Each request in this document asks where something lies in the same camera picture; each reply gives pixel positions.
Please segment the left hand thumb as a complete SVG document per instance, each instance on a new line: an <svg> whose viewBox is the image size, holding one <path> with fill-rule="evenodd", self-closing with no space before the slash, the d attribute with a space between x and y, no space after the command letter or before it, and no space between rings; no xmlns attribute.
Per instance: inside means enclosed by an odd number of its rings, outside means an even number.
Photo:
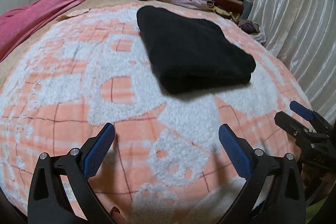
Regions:
<svg viewBox="0 0 336 224"><path fill-rule="evenodd" d="M110 216L112 219L117 223L117 224L122 224L124 223L124 218L120 213L120 210L117 207L112 207L110 210Z"/></svg>

